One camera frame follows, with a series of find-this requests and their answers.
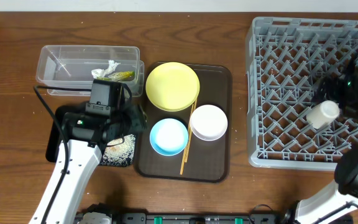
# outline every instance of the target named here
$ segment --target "chopsticks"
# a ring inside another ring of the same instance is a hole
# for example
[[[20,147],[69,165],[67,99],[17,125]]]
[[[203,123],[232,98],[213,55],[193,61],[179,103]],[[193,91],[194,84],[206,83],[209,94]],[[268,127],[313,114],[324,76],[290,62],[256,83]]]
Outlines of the chopsticks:
[[[191,106],[191,111],[190,111],[190,117],[193,114],[194,110],[197,107],[197,99],[194,101],[194,103]],[[189,133],[189,140],[187,142],[187,145],[185,147],[185,150],[183,151],[183,158],[181,160],[181,167],[180,167],[180,175],[183,174],[183,168],[185,166],[185,163],[187,162],[187,158],[189,156],[189,150],[190,150],[190,142],[191,142],[191,136],[192,136],[192,130],[190,128],[190,118],[189,118],[189,125],[187,127],[187,132]]]

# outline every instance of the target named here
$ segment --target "light blue bowl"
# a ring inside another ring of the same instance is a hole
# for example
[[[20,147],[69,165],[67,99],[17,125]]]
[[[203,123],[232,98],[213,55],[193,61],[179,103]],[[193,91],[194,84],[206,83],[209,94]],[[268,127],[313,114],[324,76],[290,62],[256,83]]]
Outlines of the light blue bowl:
[[[178,138],[183,139],[183,142],[177,141]],[[163,156],[174,156],[182,152],[187,145],[188,139],[189,135],[186,127],[180,121],[172,118],[157,122],[150,132],[150,143],[153,149]]]

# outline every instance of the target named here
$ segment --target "yellow plate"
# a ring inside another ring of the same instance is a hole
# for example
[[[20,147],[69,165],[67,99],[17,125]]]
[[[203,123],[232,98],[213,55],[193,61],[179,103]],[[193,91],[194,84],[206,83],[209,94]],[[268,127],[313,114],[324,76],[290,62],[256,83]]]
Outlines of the yellow plate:
[[[189,107],[200,92],[200,81],[189,66],[177,62],[156,67],[146,81],[146,94],[154,106],[165,111]]]

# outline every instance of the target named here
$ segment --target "wooden table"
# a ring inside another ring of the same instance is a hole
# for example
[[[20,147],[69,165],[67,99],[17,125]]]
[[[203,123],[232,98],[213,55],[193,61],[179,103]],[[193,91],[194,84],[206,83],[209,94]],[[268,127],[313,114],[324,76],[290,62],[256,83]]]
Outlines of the wooden table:
[[[0,223],[27,223],[54,164],[45,159],[52,120],[32,90],[44,45],[133,45],[146,68],[157,61],[223,65],[233,75],[231,164],[220,184],[141,177],[133,167],[98,167],[80,208],[149,212],[246,213],[260,204],[284,211],[333,179],[332,172],[252,167],[247,160],[245,36],[254,17],[356,19],[310,13],[0,13]],[[84,98],[45,96],[57,108]],[[358,212],[353,213],[358,223]]]

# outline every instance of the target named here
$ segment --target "lattice basket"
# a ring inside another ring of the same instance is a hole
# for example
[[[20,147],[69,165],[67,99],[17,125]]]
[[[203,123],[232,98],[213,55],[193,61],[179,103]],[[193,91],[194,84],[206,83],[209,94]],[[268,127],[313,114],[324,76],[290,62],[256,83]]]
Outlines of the lattice basket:
[[[334,170],[358,142],[358,121],[306,121],[319,80],[358,52],[358,21],[257,17],[246,38],[247,146],[255,167]]]

